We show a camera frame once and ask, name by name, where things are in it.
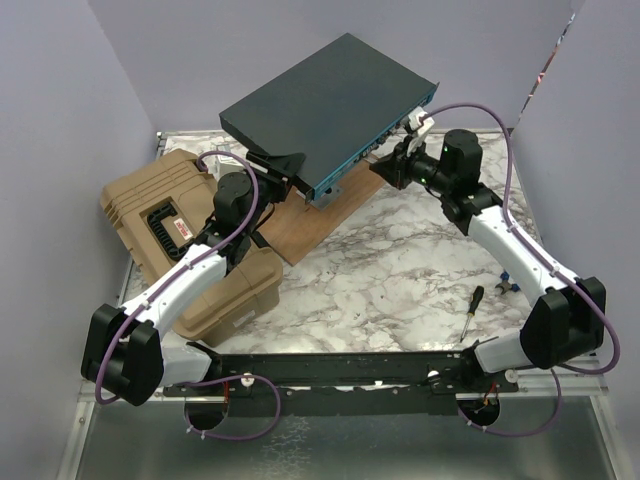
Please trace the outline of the dark grey network switch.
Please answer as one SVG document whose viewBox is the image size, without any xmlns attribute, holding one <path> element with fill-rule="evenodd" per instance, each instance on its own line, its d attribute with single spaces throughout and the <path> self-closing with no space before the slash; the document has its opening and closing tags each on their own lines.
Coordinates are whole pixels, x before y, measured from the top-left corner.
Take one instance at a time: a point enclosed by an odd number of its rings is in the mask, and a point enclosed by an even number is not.
<svg viewBox="0 0 640 480">
<path fill-rule="evenodd" d="M 325 195 L 417 107 L 437 84 L 346 33 L 219 114 L 249 151 L 303 153 L 296 188 Z"/>
</svg>

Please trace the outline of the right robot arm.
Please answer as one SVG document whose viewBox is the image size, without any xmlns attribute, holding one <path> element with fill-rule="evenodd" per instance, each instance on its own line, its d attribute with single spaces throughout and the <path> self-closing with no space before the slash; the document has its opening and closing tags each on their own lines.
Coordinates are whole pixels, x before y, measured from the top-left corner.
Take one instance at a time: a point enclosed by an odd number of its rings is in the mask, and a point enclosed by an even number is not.
<svg viewBox="0 0 640 480">
<path fill-rule="evenodd" d="M 481 391 L 497 372 L 549 369 L 600 347 L 604 285 L 594 277 L 579 278 L 517 226 L 502 199 L 479 179 L 483 150 L 477 136 L 462 129 L 447 132 L 438 158 L 424 147 L 411 150 L 410 143 L 397 144 L 371 171 L 398 190 L 416 183 L 435 194 L 446 218 L 492 255 L 532 307 L 518 332 L 466 350 L 461 383 Z"/>
</svg>

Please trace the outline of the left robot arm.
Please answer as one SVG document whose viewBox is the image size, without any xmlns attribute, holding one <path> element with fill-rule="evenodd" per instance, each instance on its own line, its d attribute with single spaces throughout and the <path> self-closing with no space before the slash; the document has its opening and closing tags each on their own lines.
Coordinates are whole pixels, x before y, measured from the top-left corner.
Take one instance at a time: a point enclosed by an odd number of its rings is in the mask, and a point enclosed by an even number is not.
<svg viewBox="0 0 640 480">
<path fill-rule="evenodd" d="M 254 152 L 216 182 L 203 228 L 155 283 L 120 307 L 92 315 L 81 375 L 98 403 L 145 403 L 154 392 L 189 384 L 206 395 L 221 371 L 209 346 L 273 309 L 283 267 L 269 248 L 253 250 L 265 209 L 286 200 L 306 157 Z"/>
</svg>

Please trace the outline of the wooden base board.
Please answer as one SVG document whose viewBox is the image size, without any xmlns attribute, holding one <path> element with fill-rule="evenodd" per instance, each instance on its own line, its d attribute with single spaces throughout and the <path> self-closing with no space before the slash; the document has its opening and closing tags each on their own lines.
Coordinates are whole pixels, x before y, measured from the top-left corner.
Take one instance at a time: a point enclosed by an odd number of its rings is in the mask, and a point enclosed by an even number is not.
<svg viewBox="0 0 640 480">
<path fill-rule="evenodd" d="M 361 162 L 338 183 L 342 193 L 324 209 L 306 203 L 293 190 L 258 231 L 289 265 L 296 265 L 384 184 L 367 162 Z"/>
</svg>

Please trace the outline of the tan plastic tool case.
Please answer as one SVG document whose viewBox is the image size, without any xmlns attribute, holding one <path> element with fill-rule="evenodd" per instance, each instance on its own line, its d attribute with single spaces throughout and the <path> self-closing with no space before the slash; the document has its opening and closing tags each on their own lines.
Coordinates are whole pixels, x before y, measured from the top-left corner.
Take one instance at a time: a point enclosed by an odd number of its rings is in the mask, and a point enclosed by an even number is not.
<svg viewBox="0 0 640 480">
<path fill-rule="evenodd" d="M 100 204 L 151 285 L 203 229 L 216 190 L 217 180 L 198 169 L 196 155 L 177 149 L 105 186 Z M 172 330 L 216 347 L 278 305 L 282 277 L 279 256 L 252 242 L 239 266 L 196 298 Z"/>
</svg>

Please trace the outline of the black yellow screwdriver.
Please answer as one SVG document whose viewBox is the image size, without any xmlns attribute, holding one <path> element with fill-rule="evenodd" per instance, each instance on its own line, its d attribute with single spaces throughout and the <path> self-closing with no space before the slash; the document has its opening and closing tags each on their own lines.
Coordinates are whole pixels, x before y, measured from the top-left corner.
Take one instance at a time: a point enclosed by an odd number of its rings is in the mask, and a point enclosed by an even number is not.
<svg viewBox="0 0 640 480">
<path fill-rule="evenodd" d="M 471 300 L 469 302 L 468 310 L 466 313 L 466 321 L 463 326 L 463 329 L 460 333 L 459 341 L 462 342 L 467 335 L 472 319 L 475 316 L 476 310 L 484 296 L 484 287 L 477 286 L 472 293 Z"/>
</svg>

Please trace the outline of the silver metal switch stand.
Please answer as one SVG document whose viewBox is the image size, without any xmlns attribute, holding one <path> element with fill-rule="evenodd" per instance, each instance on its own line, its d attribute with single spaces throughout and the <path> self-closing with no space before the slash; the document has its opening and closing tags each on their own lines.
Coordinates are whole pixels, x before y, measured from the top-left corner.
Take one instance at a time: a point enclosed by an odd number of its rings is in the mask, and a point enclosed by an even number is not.
<svg viewBox="0 0 640 480">
<path fill-rule="evenodd" d="M 334 185 L 324 192 L 322 196 L 310 202 L 310 204 L 318 211 L 324 211 L 333 202 L 335 202 L 343 193 L 343 189 L 339 185 Z"/>
</svg>

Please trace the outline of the blue handled pliers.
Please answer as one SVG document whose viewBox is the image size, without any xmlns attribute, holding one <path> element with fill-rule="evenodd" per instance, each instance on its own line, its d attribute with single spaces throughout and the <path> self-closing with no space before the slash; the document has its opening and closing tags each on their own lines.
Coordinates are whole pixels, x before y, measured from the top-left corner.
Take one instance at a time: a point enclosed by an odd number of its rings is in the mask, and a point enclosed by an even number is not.
<svg viewBox="0 0 640 480">
<path fill-rule="evenodd" d="M 517 283 L 510 282 L 510 275 L 507 271 L 503 271 L 500 274 L 500 281 L 495 286 L 501 295 L 505 295 L 507 292 L 518 292 L 520 287 Z"/>
</svg>

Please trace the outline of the black metal mounting rail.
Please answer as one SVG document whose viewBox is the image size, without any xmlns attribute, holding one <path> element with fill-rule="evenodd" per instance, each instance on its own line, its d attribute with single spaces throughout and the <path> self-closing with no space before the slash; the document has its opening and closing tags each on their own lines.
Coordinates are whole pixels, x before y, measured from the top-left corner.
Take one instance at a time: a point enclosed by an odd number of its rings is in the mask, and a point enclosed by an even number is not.
<svg viewBox="0 0 640 480">
<path fill-rule="evenodd" d="M 216 354 L 206 379 L 225 378 L 229 414 L 454 415 L 458 397 L 513 393 L 504 373 L 485 374 L 461 351 Z"/>
</svg>

